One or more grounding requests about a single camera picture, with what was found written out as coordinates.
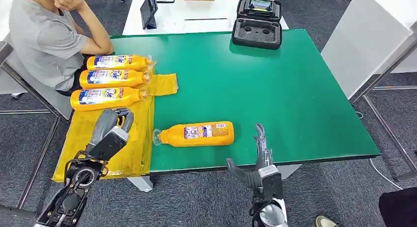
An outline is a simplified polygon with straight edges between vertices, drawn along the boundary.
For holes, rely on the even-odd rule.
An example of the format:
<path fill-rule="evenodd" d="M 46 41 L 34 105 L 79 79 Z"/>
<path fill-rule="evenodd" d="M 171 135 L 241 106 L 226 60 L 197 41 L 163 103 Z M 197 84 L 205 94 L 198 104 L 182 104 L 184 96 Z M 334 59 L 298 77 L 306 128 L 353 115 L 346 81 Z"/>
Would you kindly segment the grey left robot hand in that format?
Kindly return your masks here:
<path fill-rule="evenodd" d="M 88 143 L 88 146 L 96 146 L 115 126 L 118 126 L 118 119 L 122 118 L 122 125 L 116 128 L 116 134 L 125 142 L 128 141 L 128 133 L 134 120 L 134 113 L 128 108 L 105 109 L 95 123 L 95 127 Z"/>

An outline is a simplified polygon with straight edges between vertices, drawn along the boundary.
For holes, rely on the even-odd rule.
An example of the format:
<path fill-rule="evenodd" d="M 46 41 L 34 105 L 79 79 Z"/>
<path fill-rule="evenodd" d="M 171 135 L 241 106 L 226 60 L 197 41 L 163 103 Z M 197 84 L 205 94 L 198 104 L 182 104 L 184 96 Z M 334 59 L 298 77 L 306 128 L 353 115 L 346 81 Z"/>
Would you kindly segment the person's hand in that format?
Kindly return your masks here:
<path fill-rule="evenodd" d="M 85 0 L 54 0 L 57 8 L 65 11 L 83 10 L 87 4 Z"/>

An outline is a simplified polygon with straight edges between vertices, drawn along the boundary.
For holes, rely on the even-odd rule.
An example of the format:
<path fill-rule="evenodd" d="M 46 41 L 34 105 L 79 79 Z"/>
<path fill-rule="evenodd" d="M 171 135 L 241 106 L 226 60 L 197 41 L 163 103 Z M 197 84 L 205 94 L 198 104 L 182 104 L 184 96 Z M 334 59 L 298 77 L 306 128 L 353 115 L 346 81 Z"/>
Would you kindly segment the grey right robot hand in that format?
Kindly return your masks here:
<path fill-rule="evenodd" d="M 228 171 L 250 189 L 262 187 L 261 176 L 259 175 L 258 170 L 273 164 L 271 150 L 267 148 L 267 140 L 263 125 L 257 123 L 255 125 L 255 130 L 257 132 L 257 135 L 254 136 L 257 148 L 256 169 L 253 171 L 245 171 L 237 167 L 231 158 L 226 159 Z"/>

